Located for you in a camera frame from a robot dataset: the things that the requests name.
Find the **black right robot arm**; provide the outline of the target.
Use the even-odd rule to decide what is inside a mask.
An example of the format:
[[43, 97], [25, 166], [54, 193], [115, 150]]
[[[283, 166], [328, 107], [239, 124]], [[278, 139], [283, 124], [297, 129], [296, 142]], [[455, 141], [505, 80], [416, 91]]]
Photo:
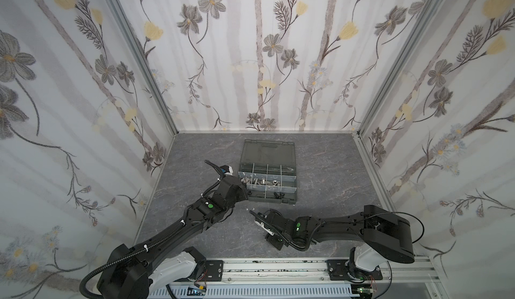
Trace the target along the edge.
[[413, 245], [420, 240], [413, 238], [410, 221], [405, 218], [416, 219], [414, 215], [375, 205], [366, 205], [354, 215], [325, 219], [305, 216], [292, 220], [273, 209], [251, 214], [266, 231], [267, 242], [278, 250], [287, 246], [306, 252], [311, 245], [326, 241], [361, 241], [361, 246], [351, 249], [346, 263], [347, 274], [354, 279], [357, 274], [370, 275], [390, 261], [414, 263]]

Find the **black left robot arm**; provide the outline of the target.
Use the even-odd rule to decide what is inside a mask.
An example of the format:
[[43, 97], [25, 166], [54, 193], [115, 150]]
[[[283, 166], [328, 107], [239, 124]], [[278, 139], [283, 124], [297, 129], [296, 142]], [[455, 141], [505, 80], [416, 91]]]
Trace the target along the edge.
[[109, 256], [107, 263], [89, 272], [79, 284], [86, 298], [147, 298], [157, 284], [152, 274], [162, 265], [170, 252], [194, 236], [224, 220], [236, 203], [248, 200], [246, 185], [231, 166], [217, 166], [219, 177], [201, 197], [187, 206], [178, 221], [157, 235], [129, 248], [121, 244]]

